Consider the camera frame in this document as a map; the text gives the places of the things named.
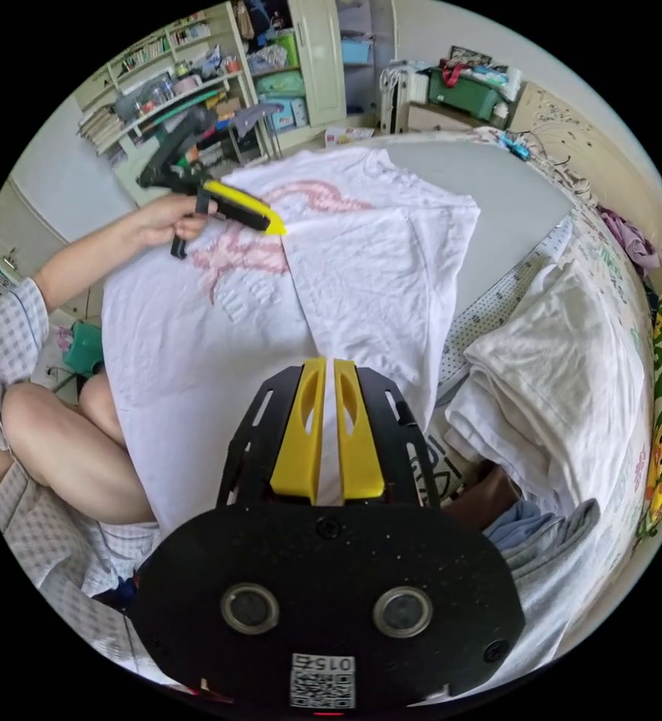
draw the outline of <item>red strap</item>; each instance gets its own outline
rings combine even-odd
[[[462,70],[469,68],[470,65],[466,65],[464,62],[460,62],[458,65],[454,65],[453,69],[449,70],[446,68],[441,71],[441,77],[444,78],[444,84],[447,88],[453,88],[461,77]]]

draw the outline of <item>pink print on t-shirt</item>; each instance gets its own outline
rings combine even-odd
[[[291,195],[305,195],[308,208],[322,213],[348,213],[353,210],[370,210],[365,201],[346,198],[330,183],[320,180],[300,180],[280,186],[264,196],[263,201],[273,205]],[[249,237],[242,242],[242,234]],[[211,303],[223,277],[232,270],[261,270],[280,276],[288,271],[288,263],[280,236],[259,236],[240,223],[230,223],[212,246],[190,253],[194,267],[203,271],[203,282]]]

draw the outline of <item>toy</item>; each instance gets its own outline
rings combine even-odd
[[[502,134],[498,140],[501,146],[507,148],[511,155],[515,155],[517,158],[522,159],[524,162],[526,162],[531,157],[531,151],[526,147],[526,145],[512,140],[505,133]]]

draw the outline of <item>plaid pajamas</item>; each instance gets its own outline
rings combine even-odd
[[[0,297],[0,449],[6,389],[26,380],[49,333],[44,299],[26,279]],[[128,618],[92,596],[129,578],[158,540],[145,523],[96,523],[33,481],[14,461],[0,485],[0,529],[21,568],[61,618],[106,658],[150,680],[173,684],[143,648]]]

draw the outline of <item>white t-shirt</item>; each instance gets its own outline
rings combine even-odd
[[[301,152],[225,180],[271,204],[287,235],[214,220],[184,261],[153,249],[104,295],[111,391],[164,535],[213,508],[259,387],[309,357],[390,376],[426,426],[479,215],[470,197],[399,170],[383,149]],[[329,390],[328,443],[333,411]],[[328,443],[321,504],[340,495]]]

